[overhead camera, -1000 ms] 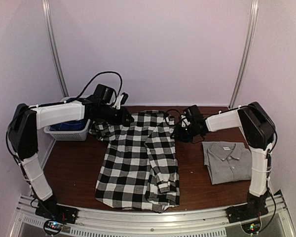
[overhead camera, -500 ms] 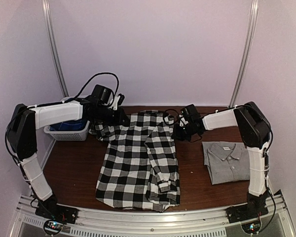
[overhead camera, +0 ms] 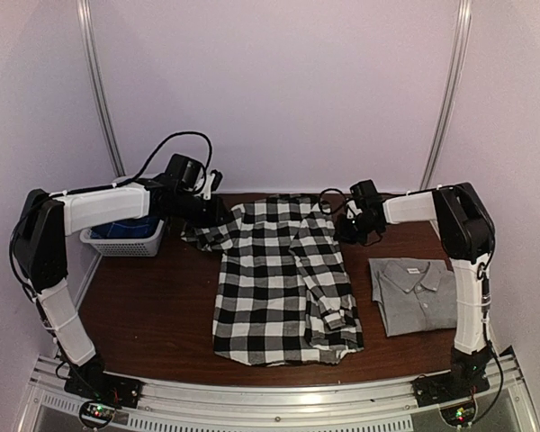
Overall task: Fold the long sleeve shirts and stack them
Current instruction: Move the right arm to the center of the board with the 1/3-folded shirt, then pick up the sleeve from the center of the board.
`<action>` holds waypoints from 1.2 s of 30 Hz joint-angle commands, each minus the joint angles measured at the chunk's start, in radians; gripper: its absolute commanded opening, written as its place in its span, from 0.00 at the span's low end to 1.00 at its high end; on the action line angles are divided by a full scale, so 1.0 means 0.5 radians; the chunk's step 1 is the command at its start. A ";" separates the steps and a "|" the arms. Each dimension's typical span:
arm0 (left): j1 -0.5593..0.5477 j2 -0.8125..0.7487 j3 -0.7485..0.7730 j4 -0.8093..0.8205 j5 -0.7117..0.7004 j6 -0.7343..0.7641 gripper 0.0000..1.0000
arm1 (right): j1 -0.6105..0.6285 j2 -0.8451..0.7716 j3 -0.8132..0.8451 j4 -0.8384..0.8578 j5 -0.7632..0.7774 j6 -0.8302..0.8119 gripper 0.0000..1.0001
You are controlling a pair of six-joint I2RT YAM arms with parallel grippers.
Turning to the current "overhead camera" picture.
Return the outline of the black white plaid shirt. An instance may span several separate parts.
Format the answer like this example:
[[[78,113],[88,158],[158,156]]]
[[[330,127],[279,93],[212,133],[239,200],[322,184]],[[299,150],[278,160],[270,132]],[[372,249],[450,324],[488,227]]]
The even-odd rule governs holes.
[[[213,351],[249,366],[338,364],[365,347],[328,206],[279,194],[234,206],[217,227],[181,238],[220,254]]]

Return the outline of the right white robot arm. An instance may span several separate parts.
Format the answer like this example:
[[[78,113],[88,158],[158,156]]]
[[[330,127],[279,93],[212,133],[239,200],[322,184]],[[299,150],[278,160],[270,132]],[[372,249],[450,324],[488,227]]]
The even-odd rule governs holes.
[[[452,397],[464,396],[484,376],[494,357],[489,334],[490,264],[495,228],[478,194],[469,183],[438,186],[404,194],[379,193],[371,180],[354,184],[337,209],[337,239],[367,243],[381,237],[389,225],[433,221],[454,271],[457,323],[451,371],[443,380]]]

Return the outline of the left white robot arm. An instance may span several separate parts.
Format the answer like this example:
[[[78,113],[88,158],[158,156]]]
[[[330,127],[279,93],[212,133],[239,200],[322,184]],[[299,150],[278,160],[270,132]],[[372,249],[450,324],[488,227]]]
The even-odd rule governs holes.
[[[67,239],[94,226],[148,216],[209,228],[226,223],[230,211],[216,193],[185,192],[162,175],[58,193],[34,189],[10,239],[13,272],[66,360],[83,366],[76,384],[93,400],[105,398],[112,382],[90,364],[97,352],[69,293]]]

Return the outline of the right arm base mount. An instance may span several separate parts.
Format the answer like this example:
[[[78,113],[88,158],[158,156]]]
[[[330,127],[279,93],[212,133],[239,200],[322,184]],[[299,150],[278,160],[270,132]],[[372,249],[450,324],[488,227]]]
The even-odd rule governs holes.
[[[420,375],[411,382],[413,394],[420,408],[451,401],[469,399],[491,386],[484,374],[466,380],[452,372]]]

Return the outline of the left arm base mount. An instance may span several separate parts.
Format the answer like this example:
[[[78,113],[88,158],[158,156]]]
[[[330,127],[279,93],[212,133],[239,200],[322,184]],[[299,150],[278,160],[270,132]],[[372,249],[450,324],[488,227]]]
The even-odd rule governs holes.
[[[67,393],[113,406],[136,409],[143,383],[133,378],[108,373],[83,376],[72,373],[64,384]]]

